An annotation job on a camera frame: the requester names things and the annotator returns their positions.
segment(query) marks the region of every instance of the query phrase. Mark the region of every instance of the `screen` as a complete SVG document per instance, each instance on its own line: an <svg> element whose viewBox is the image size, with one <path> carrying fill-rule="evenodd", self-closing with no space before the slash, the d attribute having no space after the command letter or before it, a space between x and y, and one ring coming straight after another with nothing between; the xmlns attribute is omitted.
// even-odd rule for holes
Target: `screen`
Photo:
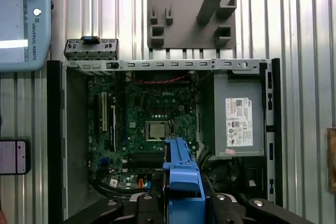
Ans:
<svg viewBox="0 0 336 224"><path fill-rule="evenodd" d="M0 63L23 62L28 47L25 0L0 0Z"/></svg>

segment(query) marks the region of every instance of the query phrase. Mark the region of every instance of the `chip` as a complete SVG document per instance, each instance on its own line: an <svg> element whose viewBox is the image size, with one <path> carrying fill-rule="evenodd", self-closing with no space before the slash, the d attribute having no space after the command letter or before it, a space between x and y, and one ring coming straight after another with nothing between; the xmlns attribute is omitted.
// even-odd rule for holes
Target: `chip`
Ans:
<svg viewBox="0 0 336 224"><path fill-rule="evenodd" d="M149 137L150 138L165 138L166 137L165 123L149 124Z"/></svg>

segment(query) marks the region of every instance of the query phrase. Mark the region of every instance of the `metal wall panel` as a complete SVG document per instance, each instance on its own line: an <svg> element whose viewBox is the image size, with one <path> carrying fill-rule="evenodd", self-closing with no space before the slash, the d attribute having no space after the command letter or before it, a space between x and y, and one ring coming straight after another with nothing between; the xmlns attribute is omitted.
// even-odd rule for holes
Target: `metal wall panel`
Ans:
<svg viewBox="0 0 336 224"><path fill-rule="evenodd" d="M146 0L52 0L53 59L66 39L120 39L121 59L281 58L284 205L335 223L328 193L326 128L336 126L336 0L238 0L234 50L149 51ZM2 75L2 136L32 137L33 170L1 178L9 223L47 223L45 70Z"/></svg>
<svg viewBox="0 0 336 224"><path fill-rule="evenodd" d="M46 68L1 75L1 137L26 137L32 152L27 175L0 176L0 200L8 224L48 223L46 92Z"/></svg>

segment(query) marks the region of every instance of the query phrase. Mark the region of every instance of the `motherboard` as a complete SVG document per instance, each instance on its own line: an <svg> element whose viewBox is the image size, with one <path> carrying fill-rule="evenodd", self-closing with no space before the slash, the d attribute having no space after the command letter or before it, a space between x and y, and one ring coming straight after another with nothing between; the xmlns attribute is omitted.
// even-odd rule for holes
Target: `motherboard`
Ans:
<svg viewBox="0 0 336 224"><path fill-rule="evenodd" d="M121 189L162 172L164 140L185 139L196 156L196 83L188 76L143 81L132 73L88 79L89 171Z"/></svg>

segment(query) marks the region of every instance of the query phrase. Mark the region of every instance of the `power supply label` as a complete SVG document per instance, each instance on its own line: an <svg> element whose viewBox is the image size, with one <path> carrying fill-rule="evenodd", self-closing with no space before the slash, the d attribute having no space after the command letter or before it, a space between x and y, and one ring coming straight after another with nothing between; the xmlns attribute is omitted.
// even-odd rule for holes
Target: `power supply label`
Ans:
<svg viewBox="0 0 336 224"><path fill-rule="evenodd" d="M225 109L227 146L253 146L252 101L248 98L227 98Z"/></svg>

